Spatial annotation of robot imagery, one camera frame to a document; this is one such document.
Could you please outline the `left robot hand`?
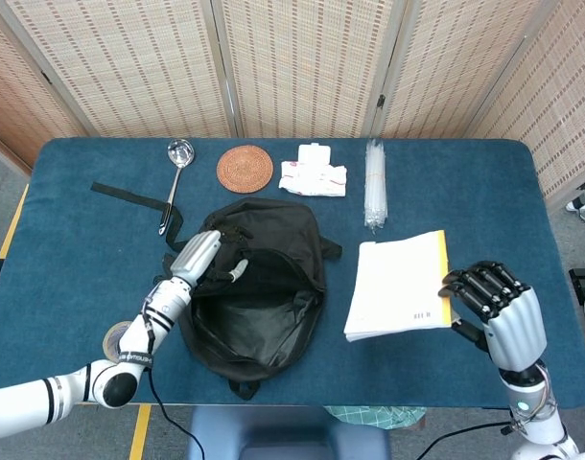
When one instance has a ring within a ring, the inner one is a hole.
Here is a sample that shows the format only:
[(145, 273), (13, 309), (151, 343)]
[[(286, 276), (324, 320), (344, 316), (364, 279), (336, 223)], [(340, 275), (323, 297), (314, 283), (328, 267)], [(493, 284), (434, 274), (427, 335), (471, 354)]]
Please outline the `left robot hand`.
[(196, 234), (190, 239), (170, 266), (174, 277), (182, 279), (192, 288), (200, 284), (201, 279), (213, 282), (235, 283), (248, 267), (248, 259), (241, 259), (228, 271), (217, 270), (214, 263), (221, 249), (222, 232), (208, 230)]

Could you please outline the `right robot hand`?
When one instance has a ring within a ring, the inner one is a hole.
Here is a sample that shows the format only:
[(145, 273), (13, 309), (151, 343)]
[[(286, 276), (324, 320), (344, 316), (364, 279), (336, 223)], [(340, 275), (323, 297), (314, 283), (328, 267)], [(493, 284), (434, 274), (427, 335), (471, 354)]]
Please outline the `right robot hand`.
[(538, 297), (503, 263), (480, 261), (453, 270), (438, 295), (455, 297), (480, 320), (477, 327), (457, 313), (451, 329), (486, 352), (502, 371), (522, 373), (540, 360), (547, 336)]

